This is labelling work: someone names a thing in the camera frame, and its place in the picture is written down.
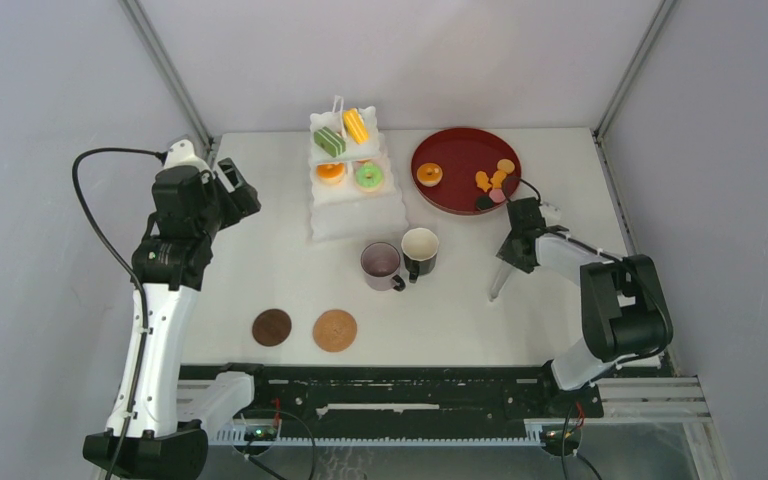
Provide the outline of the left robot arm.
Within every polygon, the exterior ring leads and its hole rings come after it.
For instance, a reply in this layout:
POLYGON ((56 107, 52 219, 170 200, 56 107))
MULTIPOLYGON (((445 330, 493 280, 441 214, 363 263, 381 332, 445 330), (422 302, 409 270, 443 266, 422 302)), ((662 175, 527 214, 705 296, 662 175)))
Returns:
POLYGON ((182 420, 176 401, 184 336, 219 231, 261 209, 256 189, 225 158, 214 170, 167 164, 154 211, 125 269, 134 285, 126 366, 103 431, 82 455, 123 479, 195 479, 207 460, 207 423, 182 420))

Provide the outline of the red round tray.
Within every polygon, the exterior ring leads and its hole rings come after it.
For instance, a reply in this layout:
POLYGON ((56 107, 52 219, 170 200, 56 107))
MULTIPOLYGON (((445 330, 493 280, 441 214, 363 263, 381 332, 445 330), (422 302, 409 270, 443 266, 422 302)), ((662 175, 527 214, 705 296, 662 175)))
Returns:
POLYGON ((409 172, 420 195, 437 209, 461 216, 481 215, 502 204, 487 211, 475 209, 476 199, 487 193, 476 186, 474 175, 478 171, 492 175, 498 170, 500 159, 516 163, 515 172, 508 175, 502 188, 508 199, 519 189, 523 168, 514 149, 502 138, 485 130, 450 128, 430 135, 414 151, 409 172), (432 188, 420 185, 415 177, 417 168, 429 162, 443 169, 442 181, 432 188))

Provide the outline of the metal tongs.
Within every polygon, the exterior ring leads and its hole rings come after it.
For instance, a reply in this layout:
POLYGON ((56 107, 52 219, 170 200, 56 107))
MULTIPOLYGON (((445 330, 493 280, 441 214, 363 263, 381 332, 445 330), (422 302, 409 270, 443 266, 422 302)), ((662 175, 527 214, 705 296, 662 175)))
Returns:
POLYGON ((509 264, 508 262, 505 262, 505 261, 500 262, 488 293, 488 299, 490 302, 494 302, 500 296, 505 284, 507 283, 514 269, 515 267, 509 264))

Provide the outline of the yellow cake slice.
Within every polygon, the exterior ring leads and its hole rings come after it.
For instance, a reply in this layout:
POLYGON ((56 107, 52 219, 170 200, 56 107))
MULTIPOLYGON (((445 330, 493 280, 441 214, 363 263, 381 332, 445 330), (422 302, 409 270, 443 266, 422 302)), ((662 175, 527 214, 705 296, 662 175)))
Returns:
POLYGON ((369 132, 358 109, 345 110, 342 120, 345 132, 356 144, 361 145, 369 140, 369 132))

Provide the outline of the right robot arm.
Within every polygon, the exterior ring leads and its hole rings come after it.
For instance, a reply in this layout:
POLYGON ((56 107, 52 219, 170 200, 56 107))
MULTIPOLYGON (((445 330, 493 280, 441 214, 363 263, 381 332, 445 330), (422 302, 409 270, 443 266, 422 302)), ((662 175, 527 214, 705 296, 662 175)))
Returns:
POLYGON ((539 267, 580 291, 582 338, 545 364, 548 381, 537 391, 542 410, 562 416, 576 405, 577 390, 626 363, 664 352, 674 326, 650 257, 618 257, 560 225, 548 225, 534 197, 508 201, 506 211, 510 231, 497 252, 501 264, 489 299, 499 297, 514 271, 532 273, 539 267))

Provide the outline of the green striped cake slice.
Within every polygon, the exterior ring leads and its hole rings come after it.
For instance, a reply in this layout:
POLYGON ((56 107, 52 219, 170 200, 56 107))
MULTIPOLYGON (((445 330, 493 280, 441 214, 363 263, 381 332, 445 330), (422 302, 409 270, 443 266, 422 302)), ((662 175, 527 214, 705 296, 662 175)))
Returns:
POLYGON ((336 158, 342 155, 347 148, 345 139, 329 127, 322 127, 313 132, 313 141, 316 146, 336 158))

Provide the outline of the white tiered dessert stand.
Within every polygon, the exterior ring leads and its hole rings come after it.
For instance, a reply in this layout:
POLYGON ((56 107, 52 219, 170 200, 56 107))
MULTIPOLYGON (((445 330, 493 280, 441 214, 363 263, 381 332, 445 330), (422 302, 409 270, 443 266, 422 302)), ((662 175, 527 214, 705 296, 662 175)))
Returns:
POLYGON ((311 200, 311 239, 315 242, 367 238, 390 235, 408 226, 402 190, 388 155, 385 135, 378 126, 377 111, 373 106, 347 107, 344 98, 336 95, 329 110, 313 113, 309 117, 309 152, 311 200), (343 127, 342 113, 356 108, 363 117, 369 140, 356 144, 343 127), (346 151, 332 158, 314 144, 313 132, 329 127, 346 142, 346 151), (359 190, 354 181, 356 169, 364 162, 377 164, 383 174, 381 187, 370 193, 359 190), (344 163, 346 175, 338 185, 325 185, 318 181, 315 168, 320 164, 344 163))

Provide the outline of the green donut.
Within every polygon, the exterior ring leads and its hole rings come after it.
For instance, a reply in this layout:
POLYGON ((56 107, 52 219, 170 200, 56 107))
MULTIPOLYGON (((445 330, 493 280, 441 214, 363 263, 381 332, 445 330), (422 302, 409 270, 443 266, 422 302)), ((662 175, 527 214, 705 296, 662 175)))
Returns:
POLYGON ((378 190, 384 180, 381 168, 372 161, 362 163, 355 171, 356 187, 366 193, 378 190))

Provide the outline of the black mug white inside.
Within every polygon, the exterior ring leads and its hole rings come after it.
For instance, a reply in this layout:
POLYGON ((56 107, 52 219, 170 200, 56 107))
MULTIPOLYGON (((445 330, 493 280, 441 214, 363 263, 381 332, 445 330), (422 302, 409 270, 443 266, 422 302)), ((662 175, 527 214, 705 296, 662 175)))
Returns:
POLYGON ((438 236, 427 228, 413 228, 403 235, 401 250, 410 283, 434 270, 439 247, 438 236))

